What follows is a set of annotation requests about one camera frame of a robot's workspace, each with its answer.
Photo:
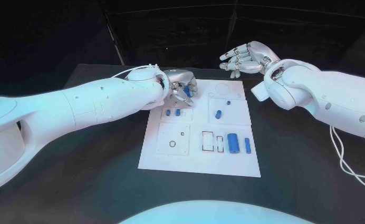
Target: cable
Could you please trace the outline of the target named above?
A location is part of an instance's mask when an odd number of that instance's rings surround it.
[[[145,65],[145,66],[135,67],[133,69],[125,70],[123,72],[120,72],[120,73],[119,73],[117,75],[114,75],[113,77],[122,75],[123,73],[126,73],[126,72],[129,72],[129,71],[138,70],[138,69],[140,69],[140,68],[143,68],[143,67],[158,67],[158,65],[155,65],[155,66],[152,66],[152,65]]]
[[[340,149],[338,149],[338,147],[337,147],[337,143],[335,143],[332,131],[334,131],[334,133],[335,133],[335,135],[337,135],[337,139],[338,139],[338,141],[340,141],[340,143],[341,143],[341,152],[340,152]],[[351,174],[353,176],[355,176],[355,178],[360,180],[360,182],[361,182],[363,185],[365,186],[365,182],[360,179],[360,178],[365,178],[365,176],[364,176],[364,175],[360,175],[360,174],[357,174],[357,173],[354,172],[353,168],[350,167],[350,165],[347,164],[347,162],[345,162],[345,160],[344,160],[344,154],[345,154],[344,143],[342,143],[342,140],[341,140],[340,135],[337,134],[337,130],[335,130],[335,127],[334,127],[334,126],[329,126],[329,134],[331,134],[331,140],[332,140],[334,146],[335,146],[335,148],[337,148],[337,153],[338,153],[340,158],[341,158],[341,168],[342,168],[342,170],[344,170],[348,174]]]

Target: white board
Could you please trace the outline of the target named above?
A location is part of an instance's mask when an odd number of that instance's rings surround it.
[[[262,177],[243,82],[198,80],[198,88],[194,107],[166,98],[165,105],[151,110],[139,169]],[[214,151],[204,151],[202,132],[214,133]],[[241,151],[236,154],[230,153],[230,133],[239,137]],[[246,138],[252,154],[246,151]]]

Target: white cable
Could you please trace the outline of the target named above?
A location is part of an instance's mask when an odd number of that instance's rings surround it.
[[[341,152],[340,152],[340,149],[338,149],[338,147],[337,147],[337,143],[335,143],[332,131],[334,131],[334,133],[335,133],[335,135],[337,135],[337,139],[338,139],[338,141],[340,141],[340,143],[341,143]],[[353,176],[355,176],[355,178],[360,180],[360,182],[361,182],[363,185],[365,186],[365,182],[360,179],[360,178],[365,178],[365,176],[364,176],[364,175],[355,174],[353,168],[350,167],[350,165],[347,164],[347,162],[345,162],[345,160],[344,160],[344,154],[345,154],[344,143],[342,143],[342,140],[341,140],[340,135],[337,134],[337,130],[335,130],[335,127],[334,127],[334,126],[329,126],[329,134],[331,134],[331,140],[332,140],[334,146],[335,146],[335,148],[337,148],[337,153],[338,153],[340,158],[341,158],[341,168],[342,168],[342,170],[344,170],[348,174],[351,174]]]
[[[135,67],[133,69],[125,70],[123,72],[120,72],[120,73],[119,73],[117,75],[114,75],[113,77],[122,75],[123,73],[126,73],[126,72],[129,72],[129,71],[138,70],[138,69],[140,69],[140,68],[143,68],[143,67],[158,67],[158,65],[155,65],[155,66],[152,66],[152,65],[145,65],[145,66]]]

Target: small blue object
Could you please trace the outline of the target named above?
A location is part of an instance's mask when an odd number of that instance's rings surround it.
[[[239,138],[236,133],[228,134],[228,146],[231,154],[240,153]]]
[[[221,115],[223,115],[223,111],[218,110],[218,111],[217,111],[217,114],[215,114],[215,118],[217,118],[217,119],[221,119]]]
[[[246,138],[246,153],[252,154],[250,138]]]
[[[192,96],[191,96],[191,91],[189,91],[189,86],[188,86],[188,85],[185,86],[185,93],[187,93],[188,97],[192,97]]]

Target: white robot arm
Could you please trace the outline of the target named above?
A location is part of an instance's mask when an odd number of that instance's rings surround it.
[[[286,110],[301,106],[314,117],[342,131],[365,137],[365,79],[340,72],[324,72],[298,60],[280,60],[272,49],[253,41],[233,49],[220,67],[231,77],[263,73],[265,81],[253,88],[259,101],[269,97]]]
[[[194,105],[189,96],[198,94],[198,86],[191,71],[164,72],[149,65],[136,68],[126,79],[116,76],[41,95],[0,98],[0,186],[42,147],[67,133],[151,110],[164,105],[169,94]]]

